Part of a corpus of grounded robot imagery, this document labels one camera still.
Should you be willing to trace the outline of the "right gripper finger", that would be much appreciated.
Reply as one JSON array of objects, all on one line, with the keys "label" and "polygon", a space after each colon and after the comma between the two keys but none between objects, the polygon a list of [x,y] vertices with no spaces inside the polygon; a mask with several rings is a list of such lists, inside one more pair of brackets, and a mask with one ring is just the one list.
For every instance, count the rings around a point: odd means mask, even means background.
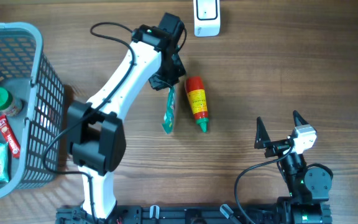
[{"label": "right gripper finger", "polygon": [[295,127],[308,124],[308,122],[299,114],[299,112],[297,112],[297,110],[293,111],[293,120]]},{"label": "right gripper finger", "polygon": [[262,121],[262,118],[259,116],[257,118],[257,127],[256,127],[256,134],[255,134],[255,149],[264,149],[268,147],[271,143],[269,134],[265,128],[265,125]]}]

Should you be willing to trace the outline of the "red sauce bottle green cap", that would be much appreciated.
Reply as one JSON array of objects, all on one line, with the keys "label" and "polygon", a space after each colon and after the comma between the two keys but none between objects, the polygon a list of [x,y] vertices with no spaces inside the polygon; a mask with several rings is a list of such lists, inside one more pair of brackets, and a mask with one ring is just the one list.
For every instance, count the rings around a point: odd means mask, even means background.
[{"label": "red sauce bottle green cap", "polygon": [[185,81],[185,91],[195,122],[202,132],[206,133],[208,131],[209,116],[205,88],[201,77],[187,78]]}]

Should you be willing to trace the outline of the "green 3M gloves packet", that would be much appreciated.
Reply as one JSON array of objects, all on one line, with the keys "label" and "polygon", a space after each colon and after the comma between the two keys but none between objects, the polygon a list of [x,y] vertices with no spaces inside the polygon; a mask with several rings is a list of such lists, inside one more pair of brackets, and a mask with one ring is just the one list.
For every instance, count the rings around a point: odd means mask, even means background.
[{"label": "green 3M gloves packet", "polygon": [[177,98],[176,88],[170,87],[168,98],[167,98],[166,112],[163,118],[164,122],[162,123],[162,128],[166,134],[170,134],[174,128],[176,98]]}]

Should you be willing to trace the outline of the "green lid jar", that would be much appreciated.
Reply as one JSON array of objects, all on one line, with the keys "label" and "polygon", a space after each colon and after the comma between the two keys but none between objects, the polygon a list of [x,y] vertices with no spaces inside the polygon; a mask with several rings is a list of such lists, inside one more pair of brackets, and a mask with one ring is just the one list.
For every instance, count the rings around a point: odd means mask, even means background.
[{"label": "green lid jar", "polygon": [[22,110],[22,102],[10,91],[0,87],[0,113],[6,116],[16,116]]}]

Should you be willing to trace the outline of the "red coffee stick sachet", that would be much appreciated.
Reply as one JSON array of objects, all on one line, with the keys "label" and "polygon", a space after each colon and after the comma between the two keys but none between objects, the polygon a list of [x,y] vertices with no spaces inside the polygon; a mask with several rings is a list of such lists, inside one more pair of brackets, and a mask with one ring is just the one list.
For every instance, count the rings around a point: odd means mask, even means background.
[{"label": "red coffee stick sachet", "polygon": [[19,159],[21,153],[21,146],[7,120],[6,115],[4,114],[0,116],[0,132],[3,138],[8,143],[13,158]]}]

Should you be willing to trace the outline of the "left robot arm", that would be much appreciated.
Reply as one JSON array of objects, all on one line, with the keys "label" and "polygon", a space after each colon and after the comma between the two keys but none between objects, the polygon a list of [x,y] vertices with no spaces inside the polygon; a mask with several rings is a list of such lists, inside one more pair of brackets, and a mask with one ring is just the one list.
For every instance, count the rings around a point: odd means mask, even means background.
[{"label": "left robot arm", "polygon": [[114,171],[126,151],[124,120],[146,83],[171,93],[186,71],[179,51],[186,39],[183,21],[165,13],[157,26],[132,30],[121,64],[86,103],[68,109],[67,151],[84,181],[85,200],[72,217],[80,223],[111,223],[117,200]]}]

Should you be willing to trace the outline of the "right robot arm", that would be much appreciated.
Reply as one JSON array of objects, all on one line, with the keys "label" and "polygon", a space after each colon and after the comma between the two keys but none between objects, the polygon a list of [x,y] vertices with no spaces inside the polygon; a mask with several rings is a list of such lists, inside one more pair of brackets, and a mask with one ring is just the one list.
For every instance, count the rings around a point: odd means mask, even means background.
[{"label": "right robot arm", "polygon": [[265,149],[265,157],[277,157],[276,162],[289,191],[272,205],[258,206],[253,212],[256,223],[327,224],[332,223],[329,191],[333,172],[322,164],[307,164],[303,153],[311,149],[317,131],[297,111],[293,112],[295,127],[286,139],[271,141],[262,118],[257,118],[256,149]]}]

